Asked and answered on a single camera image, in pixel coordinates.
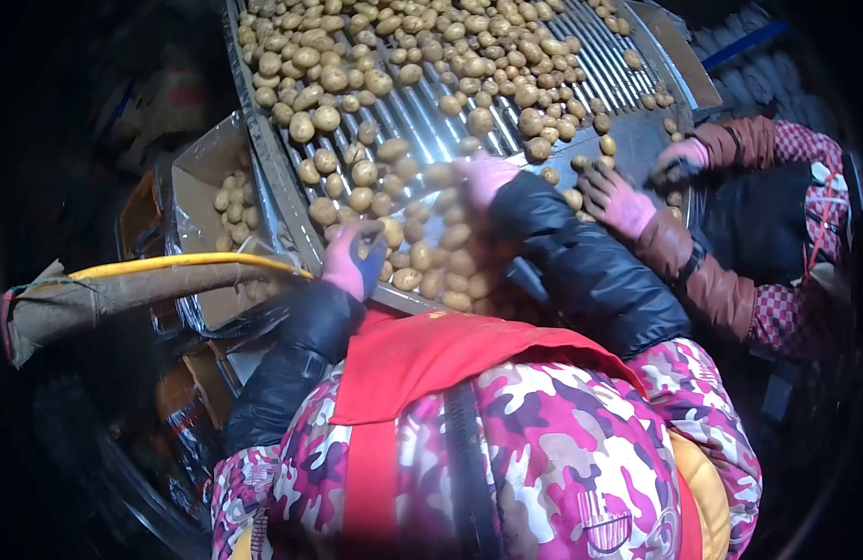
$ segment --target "red string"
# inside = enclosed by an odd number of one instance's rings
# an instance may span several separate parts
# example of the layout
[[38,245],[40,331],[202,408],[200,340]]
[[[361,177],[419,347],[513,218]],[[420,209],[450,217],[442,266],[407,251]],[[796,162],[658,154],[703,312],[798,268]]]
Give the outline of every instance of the red string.
[[[827,176],[827,179],[824,181],[824,186],[829,186],[829,183],[833,181],[836,173],[834,171],[830,171],[830,174]],[[823,215],[820,217],[820,230],[818,231],[818,238],[814,240],[814,248],[811,249],[811,256],[807,258],[807,246],[803,245],[801,248],[801,252],[805,258],[805,274],[801,280],[801,285],[807,285],[807,279],[810,276],[811,269],[814,268],[814,264],[817,263],[818,260],[818,251],[820,250],[820,241],[823,240],[824,232],[827,230],[827,218],[829,218],[829,205],[830,203],[824,201],[824,211]]]

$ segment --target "pink work glove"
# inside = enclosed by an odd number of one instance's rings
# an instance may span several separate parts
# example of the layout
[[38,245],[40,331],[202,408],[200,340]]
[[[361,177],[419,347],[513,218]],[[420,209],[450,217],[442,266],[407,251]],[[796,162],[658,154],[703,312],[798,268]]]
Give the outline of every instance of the pink work glove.
[[587,213],[631,241],[639,239],[655,215],[648,196],[635,191],[621,175],[599,162],[583,170],[577,185]]
[[379,283],[387,252],[385,226],[361,219],[342,226],[325,250],[322,279],[366,301]]
[[479,211],[491,206],[499,187],[522,170],[514,163],[495,158],[483,150],[476,151],[470,161],[456,160],[454,165],[468,179],[469,199]]
[[649,174],[655,185],[679,183],[708,168],[708,151],[701,141],[688,138],[672,143],[659,154]]

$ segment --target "checkered pink shirt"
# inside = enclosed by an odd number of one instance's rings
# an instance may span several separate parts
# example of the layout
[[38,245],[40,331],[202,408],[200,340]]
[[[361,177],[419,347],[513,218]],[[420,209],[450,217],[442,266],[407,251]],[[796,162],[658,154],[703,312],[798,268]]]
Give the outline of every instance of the checkered pink shirt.
[[[842,148],[825,134],[815,133],[805,126],[778,121],[774,127],[773,159],[789,161],[820,161],[831,173],[842,173]],[[848,216],[848,193],[828,186],[812,185],[805,195],[805,209],[817,216],[827,210],[826,222],[806,218],[811,241],[831,263],[836,263],[842,248],[840,236],[831,230],[820,230],[826,224],[837,232],[845,229]],[[818,197],[842,199],[844,203],[812,200]],[[833,316],[833,301],[816,282],[804,287],[783,285],[759,286],[748,340],[751,346],[771,356],[817,359],[831,348],[828,340],[833,330],[828,327]]]

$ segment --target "worker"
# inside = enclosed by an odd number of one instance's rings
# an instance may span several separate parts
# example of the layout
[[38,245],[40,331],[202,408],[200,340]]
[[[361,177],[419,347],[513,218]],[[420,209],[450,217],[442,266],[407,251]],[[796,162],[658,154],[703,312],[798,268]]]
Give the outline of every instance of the worker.
[[737,558],[761,471],[676,297],[537,175],[457,167],[580,333],[367,311],[386,243],[343,226],[226,422],[213,558]]
[[842,149],[784,120],[705,124],[672,143],[651,174],[661,188],[737,168],[687,231],[668,209],[596,165],[578,179],[588,211],[673,286],[694,320],[770,357],[815,360],[838,349],[848,305]]

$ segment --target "box of potatoes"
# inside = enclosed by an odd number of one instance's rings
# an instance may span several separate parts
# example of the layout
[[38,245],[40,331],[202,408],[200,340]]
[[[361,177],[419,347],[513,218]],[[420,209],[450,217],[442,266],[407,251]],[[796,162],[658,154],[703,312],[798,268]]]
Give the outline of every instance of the box of potatoes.
[[[279,258],[292,265],[300,264],[295,255],[280,249],[278,212],[251,164],[247,128],[238,111],[173,162],[168,254],[239,251],[245,244],[250,252],[258,245],[264,252],[281,253]],[[259,243],[246,243],[250,238]],[[204,336],[235,336],[261,315],[259,304],[286,286],[284,279],[255,280],[184,297],[177,308]]]

